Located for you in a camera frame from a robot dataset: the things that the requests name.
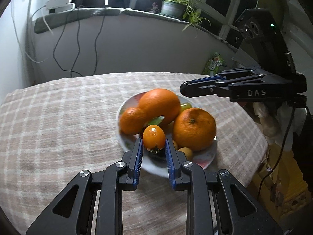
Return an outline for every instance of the snack bag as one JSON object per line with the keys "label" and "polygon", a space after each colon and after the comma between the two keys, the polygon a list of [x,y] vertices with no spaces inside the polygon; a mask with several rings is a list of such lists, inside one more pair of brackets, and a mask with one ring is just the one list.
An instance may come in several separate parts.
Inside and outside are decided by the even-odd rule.
{"label": "snack bag", "polygon": [[226,67],[226,63],[221,55],[215,52],[212,58],[208,61],[206,66],[204,67],[203,73],[204,75],[214,76],[217,74],[220,66]]}

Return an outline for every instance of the plaid tablecloth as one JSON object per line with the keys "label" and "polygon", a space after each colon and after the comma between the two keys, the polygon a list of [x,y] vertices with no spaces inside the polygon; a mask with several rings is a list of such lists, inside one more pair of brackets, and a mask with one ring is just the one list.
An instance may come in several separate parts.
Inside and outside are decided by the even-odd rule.
{"label": "plaid tablecloth", "polygon": [[[199,77],[106,74],[65,78],[9,94],[0,108],[0,206],[16,229],[25,234],[79,171],[100,171],[121,160],[115,116],[127,98],[153,88],[179,94],[182,82]],[[262,133],[227,98],[192,101],[216,119],[217,168],[229,169],[248,185],[267,149]],[[167,179],[142,171],[138,189],[123,193],[123,220],[125,234],[185,234],[186,193],[174,192]]]}

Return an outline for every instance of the white plate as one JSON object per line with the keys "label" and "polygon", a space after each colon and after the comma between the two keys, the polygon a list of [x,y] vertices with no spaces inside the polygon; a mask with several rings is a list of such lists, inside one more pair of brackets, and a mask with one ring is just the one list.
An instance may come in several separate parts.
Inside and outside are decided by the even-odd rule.
{"label": "white plate", "polygon": [[[136,138],[138,138],[139,135],[125,135],[124,133],[120,132],[119,128],[119,116],[122,115],[123,111],[129,107],[134,107],[138,105],[138,102],[140,98],[143,96],[144,93],[136,94],[126,100],[119,108],[115,122],[116,122],[116,133],[117,137],[119,139],[119,142],[125,152],[130,151],[134,148]],[[195,105],[192,103],[190,100],[178,96],[180,103],[185,103],[189,102],[193,108],[199,108],[199,106]],[[171,137],[171,133],[167,133],[166,137]],[[194,158],[193,162],[199,164],[203,169],[206,169],[213,161],[215,155],[216,155],[216,150],[217,150],[217,140],[215,137],[214,142],[210,147],[207,149],[200,151],[200,152],[195,152],[194,153]],[[148,155],[147,150],[144,150],[143,152],[143,158],[142,158],[142,165],[141,167],[146,170],[147,172],[151,174],[155,174],[160,177],[168,178],[168,170],[167,170],[167,164],[166,161],[161,161],[157,160],[154,158],[150,158]]]}

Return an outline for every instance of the table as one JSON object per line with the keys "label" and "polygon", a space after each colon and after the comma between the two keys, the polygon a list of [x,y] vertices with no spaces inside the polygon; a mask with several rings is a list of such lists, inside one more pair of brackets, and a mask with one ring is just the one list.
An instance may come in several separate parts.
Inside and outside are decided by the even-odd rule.
{"label": "table", "polygon": [[[0,108],[0,206],[15,228],[25,234],[79,171],[97,172],[121,160],[115,115],[124,100],[154,88],[179,94],[181,83],[199,77],[114,73],[64,78],[9,94]],[[192,102],[216,119],[216,169],[230,170],[247,186],[267,149],[259,128],[228,98]],[[185,234],[186,197],[172,191],[167,179],[142,171],[138,189],[123,192],[125,234]]]}

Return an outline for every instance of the tablecloth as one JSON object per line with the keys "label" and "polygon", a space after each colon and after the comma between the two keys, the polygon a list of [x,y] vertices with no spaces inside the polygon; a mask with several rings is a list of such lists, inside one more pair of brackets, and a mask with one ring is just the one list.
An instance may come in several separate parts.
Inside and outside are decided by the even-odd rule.
{"label": "tablecloth", "polygon": [[[105,74],[9,94],[0,108],[0,206],[15,228],[25,234],[79,171],[97,172],[121,160],[115,116],[127,98],[154,88],[179,94],[181,83],[199,77]],[[192,102],[216,119],[217,168],[230,170],[247,186],[267,149],[259,128],[228,98],[205,96]],[[124,234],[185,234],[186,197],[186,192],[172,191],[167,179],[142,171],[138,189],[123,192]]]}

